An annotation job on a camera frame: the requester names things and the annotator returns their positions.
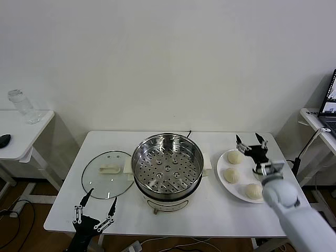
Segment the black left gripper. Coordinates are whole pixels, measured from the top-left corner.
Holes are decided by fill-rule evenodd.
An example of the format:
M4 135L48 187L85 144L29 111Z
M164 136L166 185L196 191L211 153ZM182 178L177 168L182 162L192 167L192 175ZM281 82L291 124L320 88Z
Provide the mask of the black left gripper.
M76 233L72 238L68 251L87 251L92 238L100 235L102 231L114 223L113 216L116 212L117 197L115 197L105 220L100 222L97 219L83 215L83 208L86 206L93 190L94 188L91 188L82 198L79 205L75 205L73 208L74 219L72 223Z

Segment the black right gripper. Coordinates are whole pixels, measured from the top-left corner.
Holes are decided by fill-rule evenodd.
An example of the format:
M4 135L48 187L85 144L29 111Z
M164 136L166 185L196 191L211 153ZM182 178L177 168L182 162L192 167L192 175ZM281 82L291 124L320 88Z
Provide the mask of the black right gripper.
M268 146L266 141L261 135L255 133L255 136L259 142L259 145L247 146L243 144L242 140L238 135L236 135L236 148L244 156L251 157L255 164L268 163L269 158L266 154L268 152Z

